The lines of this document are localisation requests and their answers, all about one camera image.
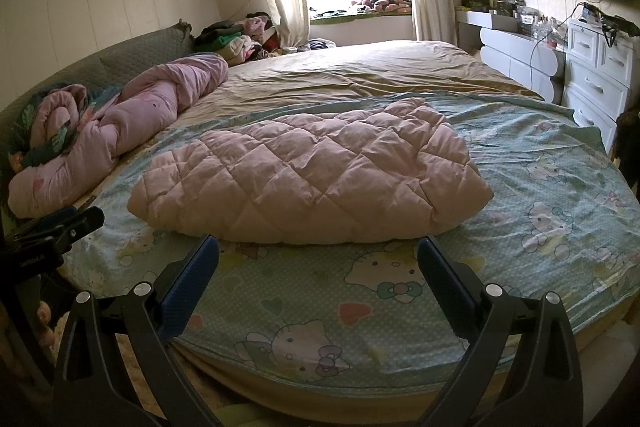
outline person's hand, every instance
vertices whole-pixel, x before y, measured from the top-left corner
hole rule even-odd
[[[36,336],[40,346],[48,349],[53,345],[55,336],[53,331],[49,328],[49,322],[51,320],[51,309],[45,302],[40,302],[38,311],[38,331]],[[21,380],[28,380],[29,373],[20,363],[20,360],[15,356],[14,348],[9,343],[9,339],[6,336],[6,330],[9,328],[9,315],[6,312],[5,307],[0,303],[0,357],[4,362],[4,365],[9,371]]]

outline bed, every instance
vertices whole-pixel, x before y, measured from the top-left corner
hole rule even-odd
[[[444,251],[512,295],[558,292],[578,347],[587,346],[626,314],[638,291],[640,206],[596,128],[578,127],[570,111],[442,42],[382,42],[231,68],[225,86],[124,157],[94,190],[105,226],[75,245],[65,276],[98,296],[120,295],[153,282],[193,246],[194,238],[152,230],[126,211],[132,185],[156,154],[209,129],[416,95],[465,137],[495,192],[480,214],[438,238]],[[215,381],[289,415],[414,419],[466,347],[417,273],[416,244],[221,242],[219,268],[174,349]],[[386,274],[398,269],[407,291],[380,295]],[[511,339],[489,396],[515,346]],[[303,363],[288,363],[289,355]],[[215,386],[199,391],[208,403],[225,403]]]

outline gray quilted headboard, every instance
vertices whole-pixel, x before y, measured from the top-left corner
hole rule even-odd
[[[124,86],[132,78],[152,66],[185,57],[191,53],[193,53],[191,25],[180,20],[170,28],[119,42],[82,60],[78,60],[20,95],[0,112],[0,190],[2,208],[6,209],[9,181],[14,175],[7,156],[9,132],[15,119],[18,118],[22,108],[29,101],[32,94],[60,82],[83,84],[89,90],[104,89],[109,86]]]

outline hello kitty bed sheet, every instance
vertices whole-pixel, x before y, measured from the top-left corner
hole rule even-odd
[[[409,96],[416,94],[262,111],[165,132],[98,196],[105,226],[76,243],[68,276],[99,296],[120,295],[153,281],[194,245],[196,239],[152,230],[126,211],[131,187],[154,155],[208,129],[295,112],[369,110]],[[576,332],[637,292],[640,206],[607,160],[596,128],[579,128],[569,110],[523,96],[422,96],[465,137],[495,193],[476,217],[438,237],[448,255],[511,295],[556,291]],[[212,365],[225,362],[331,396],[436,389],[465,346],[425,285],[416,244],[221,243],[218,270],[177,342]]]

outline windowsill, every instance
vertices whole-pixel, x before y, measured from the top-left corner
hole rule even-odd
[[[334,15],[332,17],[322,17],[318,19],[311,19],[311,25],[324,25],[324,24],[343,24],[345,22],[352,22],[359,19],[371,19],[374,17],[402,17],[402,16],[411,16],[411,13],[380,13],[380,12],[369,12],[369,13],[357,13],[357,14],[345,14],[345,15]]]

